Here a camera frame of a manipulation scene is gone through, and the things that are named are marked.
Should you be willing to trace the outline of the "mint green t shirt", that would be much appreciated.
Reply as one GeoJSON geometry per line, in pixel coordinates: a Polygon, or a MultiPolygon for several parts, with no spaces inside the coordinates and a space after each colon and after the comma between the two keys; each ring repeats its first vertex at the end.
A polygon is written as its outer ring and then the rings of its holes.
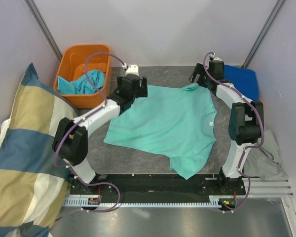
{"type": "Polygon", "coordinates": [[[148,86],[148,96],[112,119],[106,144],[164,155],[186,180],[206,164],[216,141],[215,109],[208,89],[148,86]]]}

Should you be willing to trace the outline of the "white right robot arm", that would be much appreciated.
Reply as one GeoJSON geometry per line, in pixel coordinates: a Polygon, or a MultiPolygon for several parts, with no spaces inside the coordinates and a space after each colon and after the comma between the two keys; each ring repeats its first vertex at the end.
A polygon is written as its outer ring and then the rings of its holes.
{"type": "Polygon", "coordinates": [[[224,78],[224,62],[218,57],[211,57],[207,66],[196,64],[189,81],[209,89],[230,108],[230,150],[219,173],[212,180],[203,180],[203,190],[210,195],[245,195],[243,166],[250,149],[262,140],[263,104],[247,98],[224,78]]]}

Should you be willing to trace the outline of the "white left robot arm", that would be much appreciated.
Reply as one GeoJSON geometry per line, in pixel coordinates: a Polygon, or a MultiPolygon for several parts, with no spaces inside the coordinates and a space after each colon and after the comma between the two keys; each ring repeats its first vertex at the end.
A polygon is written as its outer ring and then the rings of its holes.
{"type": "Polygon", "coordinates": [[[60,120],[52,143],[55,158],[62,158],[66,168],[81,182],[87,194],[98,190],[98,175],[89,164],[88,138],[99,127],[128,110],[136,98],[148,96],[146,77],[128,74],[117,78],[117,88],[103,103],[74,119],[60,120]]]}

